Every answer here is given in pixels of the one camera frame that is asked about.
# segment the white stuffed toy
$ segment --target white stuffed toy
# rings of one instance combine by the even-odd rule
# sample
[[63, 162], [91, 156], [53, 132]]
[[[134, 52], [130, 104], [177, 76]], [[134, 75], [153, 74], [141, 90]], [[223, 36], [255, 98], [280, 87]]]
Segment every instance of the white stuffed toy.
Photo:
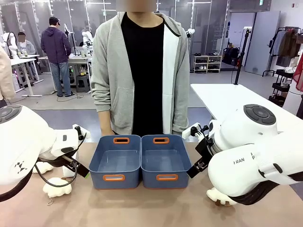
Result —
[[[53, 169], [53, 166], [51, 166], [47, 162], [37, 162], [36, 165], [37, 165], [41, 174], [45, 174], [47, 171], [50, 171], [50, 170]], [[38, 173], [37, 170], [36, 170], [36, 167], [33, 168], [33, 173], [34, 174]]]
[[217, 206], [220, 204], [226, 207], [236, 205], [237, 202], [231, 200], [227, 195], [219, 192], [216, 188], [207, 190], [206, 195], [216, 203]]
[[[63, 185], [63, 184], [68, 183], [66, 180], [62, 180], [59, 177], [53, 177], [53, 178], [49, 179], [48, 182], [55, 184], [55, 185]], [[50, 186], [49, 184], [46, 183], [43, 187], [43, 192], [47, 193], [49, 198], [53, 198], [56, 196], [62, 196], [64, 194], [71, 193], [71, 185], [69, 184], [65, 187], [57, 188], [57, 187]]]

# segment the blue bin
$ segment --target blue bin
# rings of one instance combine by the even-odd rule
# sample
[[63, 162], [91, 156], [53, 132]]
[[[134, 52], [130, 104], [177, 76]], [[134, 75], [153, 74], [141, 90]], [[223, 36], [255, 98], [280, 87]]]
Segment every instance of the blue bin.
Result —
[[183, 140], [177, 135], [141, 138], [141, 168], [146, 188], [186, 188], [191, 163]]
[[104, 136], [90, 162], [96, 189], [129, 189], [139, 184], [140, 137]]

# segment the white wall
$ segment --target white wall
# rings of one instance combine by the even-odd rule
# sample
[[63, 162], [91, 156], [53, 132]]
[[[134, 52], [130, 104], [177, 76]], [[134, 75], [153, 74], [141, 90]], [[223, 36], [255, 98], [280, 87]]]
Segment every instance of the white wall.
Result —
[[[303, 28], [303, 0], [272, 0], [270, 11], [281, 11], [279, 27], [295, 26]], [[283, 69], [276, 66], [277, 57], [273, 58], [271, 69]]]
[[[241, 44], [240, 52], [242, 51], [244, 44], [245, 32], [243, 32], [243, 28], [245, 26], [253, 26], [254, 19], [255, 19], [255, 13], [231, 13], [231, 19], [230, 19], [231, 25], [228, 35], [229, 42], [232, 43], [234, 47], [240, 47]], [[242, 65], [245, 65], [248, 47], [249, 45], [246, 46]]]

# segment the brown coat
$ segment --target brown coat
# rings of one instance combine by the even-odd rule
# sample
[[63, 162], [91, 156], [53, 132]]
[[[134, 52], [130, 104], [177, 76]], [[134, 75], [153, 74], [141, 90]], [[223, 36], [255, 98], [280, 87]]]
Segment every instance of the brown coat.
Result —
[[0, 46], [0, 100], [11, 99], [15, 96], [10, 59]]
[[300, 46], [300, 44], [297, 44], [296, 32], [294, 30], [288, 31], [281, 41], [279, 56], [294, 58], [298, 55]]

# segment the stool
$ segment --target stool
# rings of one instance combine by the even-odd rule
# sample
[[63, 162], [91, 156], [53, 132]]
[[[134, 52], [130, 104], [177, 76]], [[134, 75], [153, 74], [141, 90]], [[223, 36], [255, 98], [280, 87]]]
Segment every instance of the stool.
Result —
[[76, 77], [76, 90], [77, 92], [89, 92], [89, 76], [88, 75], [77, 75]]

